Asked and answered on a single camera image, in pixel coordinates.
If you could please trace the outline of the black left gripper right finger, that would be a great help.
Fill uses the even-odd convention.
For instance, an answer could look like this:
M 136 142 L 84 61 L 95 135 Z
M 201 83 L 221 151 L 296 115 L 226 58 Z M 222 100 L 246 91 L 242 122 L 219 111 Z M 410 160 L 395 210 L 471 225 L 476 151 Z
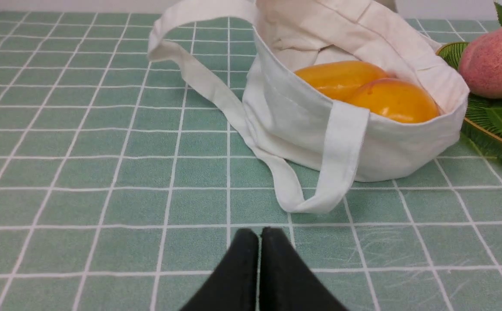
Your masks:
M 261 311 L 346 311 L 304 263 L 281 228 L 263 228 L 261 238 Z

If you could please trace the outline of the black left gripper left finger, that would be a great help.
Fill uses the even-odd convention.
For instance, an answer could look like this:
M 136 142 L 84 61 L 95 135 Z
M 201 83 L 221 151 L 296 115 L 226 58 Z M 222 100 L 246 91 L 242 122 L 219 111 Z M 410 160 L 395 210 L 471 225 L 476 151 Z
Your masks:
M 257 235 L 238 229 L 221 262 L 182 311 L 254 311 L 258 256 Z

